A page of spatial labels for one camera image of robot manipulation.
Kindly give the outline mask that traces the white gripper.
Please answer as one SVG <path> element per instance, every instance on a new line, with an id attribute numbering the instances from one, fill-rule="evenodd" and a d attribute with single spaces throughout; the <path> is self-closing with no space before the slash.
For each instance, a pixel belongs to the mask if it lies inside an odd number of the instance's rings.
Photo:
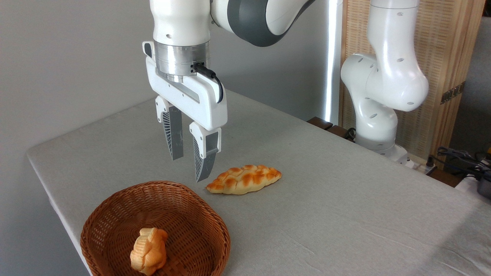
<path id="1" fill-rule="evenodd" d="M 221 152 L 221 128 L 228 121 L 226 90 L 214 79 L 196 73 L 172 82 L 158 75 L 154 42 L 144 41 L 148 80 L 155 99 L 157 119 L 173 160 L 183 157 L 182 112 L 194 120 L 189 125 L 193 135 L 195 178 L 209 177 L 216 154 Z"/>

